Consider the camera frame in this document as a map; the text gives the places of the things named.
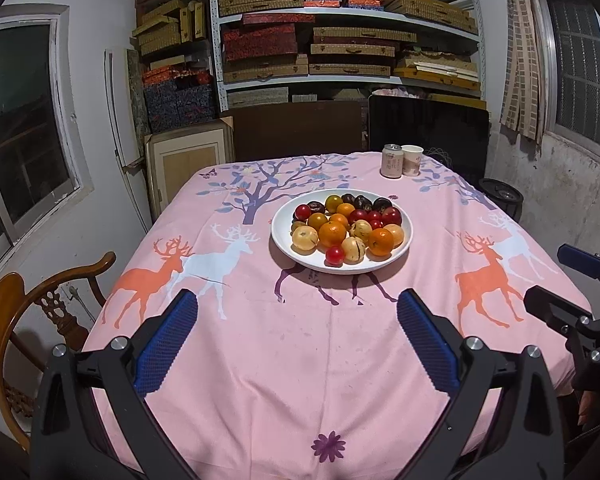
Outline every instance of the white plate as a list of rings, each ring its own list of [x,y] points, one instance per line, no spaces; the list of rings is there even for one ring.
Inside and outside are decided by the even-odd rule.
[[[271,237],[275,244],[280,250],[285,253],[289,258],[295,260],[299,264],[308,267],[309,269],[319,270],[320,272],[326,272],[328,274],[363,274],[364,272],[371,272],[372,270],[381,269],[381,267],[387,266],[393,263],[395,260],[400,258],[411,245],[413,240],[413,224],[409,215],[398,205],[394,204],[394,207],[400,211],[402,215],[402,225],[404,230],[404,241],[402,245],[396,247],[391,251],[391,255],[387,258],[378,258],[371,255],[369,251],[366,252],[364,259],[357,264],[343,263],[339,267],[329,266],[324,261],[324,252],[320,250],[320,245],[315,248],[314,252],[305,256],[304,254],[296,253],[292,249],[291,241],[291,224],[296,207],[301,204],[306,204],[312,200],[321,202],[327,200],[329,195],[343,195],[345,193],[351,193],[353,196],[363,195],[366,196],[371,202],[375,201],[376,198],[380,198],[380,195],[371,193],[369,191],[360,191],[357,189],[321,189],[318,191],[311,191],[304,195],[298,196],[289,200],[283,205],[273,217],[271,222]]]

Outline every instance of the bowl of fruit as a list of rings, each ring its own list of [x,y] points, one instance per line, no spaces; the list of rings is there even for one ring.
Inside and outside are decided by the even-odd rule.
[[[276,212],[271,237],[289,258],[329,274],[363,274],[400,258],[411,219],[389,199],[355,189],[321,189]]]

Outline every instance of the tablecloth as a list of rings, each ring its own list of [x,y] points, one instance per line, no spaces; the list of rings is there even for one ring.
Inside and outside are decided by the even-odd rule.
[[[413,287],[434,314],[490,348],[538,345],[556,388],[573,361],[564,339],[526,314],[539,284],[589,310],[539,245],[458,174],[424,157],[418,177],[379,174],[380,153],[225,164],[192,177],[114,287],[86,349],[128,335],[181,288],[198,322],[146,402],[207,479],[391,479],[448,396],[437,392],[396,319]],[[358,276],[323,274],[274,245],[270,223],[314,189],[368,190],[413,221],[407,255]],[[491,392],[468,447],[487,430]],[[96,402],[120,460],[137,467],[106,396]]]

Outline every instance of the blue gripper pad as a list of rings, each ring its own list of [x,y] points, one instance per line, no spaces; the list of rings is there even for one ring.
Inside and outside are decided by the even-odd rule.
[[[594,280],[600,278],[600,258],[577,247],[561,245],[558,248],[558,261]]]
[[[198,318],[198,300],[193,292],[183,290],[174,301],[177,304],[136,360],[134,388],[141,397],[160,388]]]
[[[429,315],[408,290],[401,292],[397,305],[398,322],[415,350],[433,387],[450,397],[460,388],[458,358]]]

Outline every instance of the window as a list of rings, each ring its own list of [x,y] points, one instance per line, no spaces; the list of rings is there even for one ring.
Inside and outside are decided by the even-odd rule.
[[[539,0],[547,129],[600,156],[600,17],[589,0]]]
[[[65,147],[58,15],[0,19],[0,257],[77,179]]]

